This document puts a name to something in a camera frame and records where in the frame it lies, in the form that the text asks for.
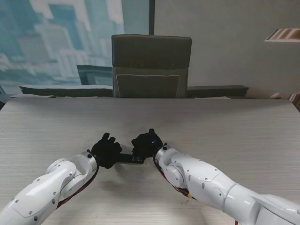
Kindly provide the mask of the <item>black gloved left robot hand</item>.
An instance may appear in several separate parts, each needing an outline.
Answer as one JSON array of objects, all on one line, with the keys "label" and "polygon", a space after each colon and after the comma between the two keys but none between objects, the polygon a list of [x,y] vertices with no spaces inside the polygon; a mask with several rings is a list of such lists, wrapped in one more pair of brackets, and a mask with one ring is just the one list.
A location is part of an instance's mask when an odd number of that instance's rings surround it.
[{"label": "black gloved left robot hand", "polygon": [[114,137],[104,133],[102,138],[93,145],[91,154],[95,158],[98,167],[109,169],[117,162],[122,148]]}]

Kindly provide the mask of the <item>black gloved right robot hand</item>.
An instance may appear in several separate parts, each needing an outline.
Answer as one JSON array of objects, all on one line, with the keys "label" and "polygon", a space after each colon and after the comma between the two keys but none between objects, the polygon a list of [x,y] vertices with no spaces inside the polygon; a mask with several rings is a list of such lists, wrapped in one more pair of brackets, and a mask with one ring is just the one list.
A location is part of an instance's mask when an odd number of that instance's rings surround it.
[{"label": "black gloved right robot hand", "polygon": [[138,135],[131,143],[133,156],[143,160],[154,157],[164,145],[153,128],[147,133]]}]

